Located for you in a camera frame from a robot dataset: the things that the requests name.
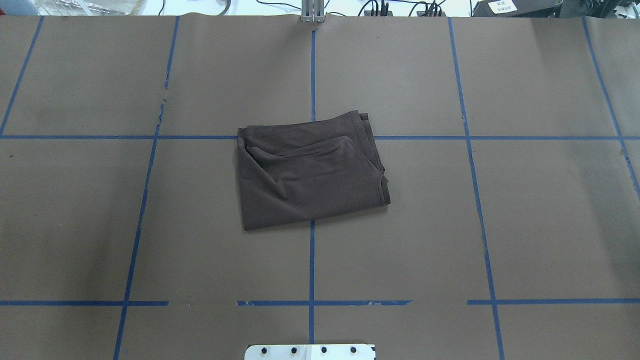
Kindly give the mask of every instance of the horizontal blue line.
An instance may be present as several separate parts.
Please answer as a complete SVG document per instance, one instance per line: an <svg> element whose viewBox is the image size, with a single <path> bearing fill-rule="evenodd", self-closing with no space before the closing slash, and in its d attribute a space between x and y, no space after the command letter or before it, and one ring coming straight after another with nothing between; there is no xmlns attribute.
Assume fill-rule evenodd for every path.
<svg viewBox="0 0 640 360"><path fill-rule="evenodd" d="M640 304L640 299L504 299L467 300L467 305Z"/></svg>
<svg viewBox="0 0 640 360"><path fill-rule="evenodd" d="M575 140L612 141L640 140L640 136L482 136L472 135L471 140ZM154 135L0 135L0 139L17 140L153 140ZM236 135L159 135L161 140L235 140ZM378 135L376 140L466 140L456 135Z"/></svg>
<svg viewBox="0 0 640 360"><path fill-rule="evenodd" d="M123 306L124 301L0 300L0 306ZM169 306L168 301L129 301L128 306Z"/></svg>
<svg viewBox="0 0 640 360"><path fill-rule="evenodd" d="M238 306L404 306L413 300L253 300L238 301Z"/></svg>

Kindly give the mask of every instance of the garment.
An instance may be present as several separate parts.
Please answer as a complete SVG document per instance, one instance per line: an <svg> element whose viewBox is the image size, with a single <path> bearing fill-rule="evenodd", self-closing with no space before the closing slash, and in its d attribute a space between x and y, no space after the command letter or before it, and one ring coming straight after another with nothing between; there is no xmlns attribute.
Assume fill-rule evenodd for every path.
<svg viewBox="0 0 640 360"><path fill-rule="evenodd" d="M367 114L238 129L245 230L390 204Z"/></svg>

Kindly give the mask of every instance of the metal bracket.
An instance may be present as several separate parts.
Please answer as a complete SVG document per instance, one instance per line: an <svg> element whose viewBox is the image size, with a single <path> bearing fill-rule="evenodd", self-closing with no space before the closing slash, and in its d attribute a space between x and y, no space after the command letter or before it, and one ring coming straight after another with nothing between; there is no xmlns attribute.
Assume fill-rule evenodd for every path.
<svg viewBox="0 0 640 360"><path fill-rule="evenodd" d="M324 0L302 0L302 22L324 22Z"/></svg>
<svg viewBox="0 0 640 360"><path fill-rule="evenodd" d="M375 360L375 345L253 345L244 360Z"/></svg>

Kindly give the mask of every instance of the dark gray cloth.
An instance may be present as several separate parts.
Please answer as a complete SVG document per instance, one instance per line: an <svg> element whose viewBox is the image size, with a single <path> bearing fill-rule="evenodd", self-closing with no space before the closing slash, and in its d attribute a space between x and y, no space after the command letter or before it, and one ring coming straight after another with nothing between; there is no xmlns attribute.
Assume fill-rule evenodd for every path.
<svg viewBox="0 0 640 360"><path fill-rule="evenodd" d="M238 129L245 230L331 217L390 203L367 114Z"/></svg>

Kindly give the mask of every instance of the folded cloth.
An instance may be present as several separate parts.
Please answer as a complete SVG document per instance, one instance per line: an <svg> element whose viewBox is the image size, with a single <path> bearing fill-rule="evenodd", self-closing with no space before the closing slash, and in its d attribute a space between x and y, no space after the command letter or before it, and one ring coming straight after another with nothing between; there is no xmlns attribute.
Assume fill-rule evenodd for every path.
<svg viewBox="0 0 640 360"><path fill-rule="evenodd" d="M237 154L245 230L390 203L366 113L238 129Z"/></svg>

